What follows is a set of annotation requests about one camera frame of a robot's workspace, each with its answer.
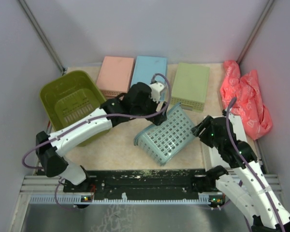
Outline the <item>blue perforated tray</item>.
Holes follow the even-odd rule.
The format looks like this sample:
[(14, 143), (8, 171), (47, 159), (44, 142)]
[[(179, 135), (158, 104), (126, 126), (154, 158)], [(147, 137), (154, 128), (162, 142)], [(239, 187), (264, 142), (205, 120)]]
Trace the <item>blue perforated tray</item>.
[(166, 76), (167, 73), (167, 58), (137, 56), (130, 87), (138, 82), (149, 85), (154, 74), (161, 73)]

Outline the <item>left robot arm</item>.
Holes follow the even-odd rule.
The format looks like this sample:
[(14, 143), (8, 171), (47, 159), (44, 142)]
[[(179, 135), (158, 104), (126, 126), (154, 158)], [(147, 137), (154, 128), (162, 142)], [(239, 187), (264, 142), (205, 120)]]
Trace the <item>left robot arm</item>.
[(134, 118), (145, 118), (154, 125), (166, 120), (166, 104), (157, 112), (157, 106), (166, 85), (154, 81), (150, 85), (142, 82), (134, 84), (127, 93), (108, 99), (99, 108), (72, 125), (47, 134), (36, 135), (36, 155), (47, 177), (60, 176), (70, 181), (79, 191), (87, 191), (91, 186), (85, 169), (65, 155), (87, 139), (128, 122)]

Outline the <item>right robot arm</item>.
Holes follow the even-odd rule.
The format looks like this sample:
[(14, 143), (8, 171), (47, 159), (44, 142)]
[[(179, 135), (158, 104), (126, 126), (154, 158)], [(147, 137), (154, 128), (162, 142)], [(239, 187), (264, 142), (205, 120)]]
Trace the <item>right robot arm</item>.
[(242, 128), (240, 117), (229, 114), (228, 117), (207, 116), (191, 129), (204, 145), (220, 154), (245, 188), (221, 165), (206, 171), (206, 185), (229, 198), (244, 215), (251, 231), (290, 232), (290, 213), (268, 184), (251, 146), (236, 138)]

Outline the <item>light green perforated tray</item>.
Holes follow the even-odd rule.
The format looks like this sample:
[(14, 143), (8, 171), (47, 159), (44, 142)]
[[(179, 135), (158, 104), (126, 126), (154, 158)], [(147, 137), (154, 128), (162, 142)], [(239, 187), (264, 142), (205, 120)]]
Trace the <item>light green perforated tray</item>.
[(171, 104), (181, 103), (185, 109), (204, 110), (210, 68), (198, 64), (179, 63), (175, 74)]

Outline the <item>pink perforated tray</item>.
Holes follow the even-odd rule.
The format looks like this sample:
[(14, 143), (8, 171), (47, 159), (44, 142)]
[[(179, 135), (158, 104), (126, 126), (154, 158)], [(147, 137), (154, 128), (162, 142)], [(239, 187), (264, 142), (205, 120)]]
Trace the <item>pink perforated tray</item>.
[(134, 68), (134, 58), (105, 56), (96, 85), (106, 99), (127, 93)]

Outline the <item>teal perforated basket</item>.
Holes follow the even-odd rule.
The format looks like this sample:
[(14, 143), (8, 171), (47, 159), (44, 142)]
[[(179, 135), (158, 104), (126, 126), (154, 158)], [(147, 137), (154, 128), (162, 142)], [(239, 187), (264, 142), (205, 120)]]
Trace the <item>teal perforated basket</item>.
[(167, 112), (166, 121), (143, 129), (135, 136), (133, 144), (163, 166), (194, 139), (193, 127), (181, 103), (177, 103)]

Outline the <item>red plastic bag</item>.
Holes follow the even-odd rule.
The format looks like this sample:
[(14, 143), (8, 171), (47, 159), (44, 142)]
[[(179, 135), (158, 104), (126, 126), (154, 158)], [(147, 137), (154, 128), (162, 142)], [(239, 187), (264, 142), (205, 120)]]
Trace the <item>red plastic bag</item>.
[(231, 112), (241, 117), (245, 133), (251, 139), (261, 138), (270, 132), (273, 122), (262, 100), (257, 71), (251, 70), (241, 76), (239, 65), (234, 60), (225, 61), (223, 68), (225, 75), (220, 87), (223, 107), (227, 108), (231, 99), (236, 97)]

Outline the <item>olive green plastic tub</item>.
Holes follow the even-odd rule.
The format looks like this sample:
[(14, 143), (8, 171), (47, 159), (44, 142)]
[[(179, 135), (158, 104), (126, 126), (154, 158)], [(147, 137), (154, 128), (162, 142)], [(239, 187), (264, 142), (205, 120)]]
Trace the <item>olive green plastic tub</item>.
[(54, 131), (90, 115), (106, 101), (92, 78), (81, 70), (46, 84), (40, 91), (40, 99)]

